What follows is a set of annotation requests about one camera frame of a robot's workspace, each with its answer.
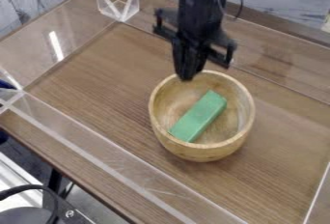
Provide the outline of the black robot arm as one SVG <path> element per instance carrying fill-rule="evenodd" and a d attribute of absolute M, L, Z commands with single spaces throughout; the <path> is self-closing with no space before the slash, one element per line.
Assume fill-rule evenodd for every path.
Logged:
<path fill-rule="evenodd" d="M 178 9 L 155 9 L 154 33 L 171 42 L 174 69 L 182 81 L 207 60 L 227 69 L 238 44 L 222 29 L 227 0 L 179 0 Z"/>

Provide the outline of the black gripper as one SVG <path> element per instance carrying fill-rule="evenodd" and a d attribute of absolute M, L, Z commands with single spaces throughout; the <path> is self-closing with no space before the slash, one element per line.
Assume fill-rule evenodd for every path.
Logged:
<path fill-rule="evenodd" d="M 222 29 L 225 4 L 226 0 L 179 0 L 178 9 L 155 9 L 154 33 L 171 42 L 174 69 L 182 81 L 195 77 L 206 60 L 225 69 L 233 63 L 238 45 Z"/>

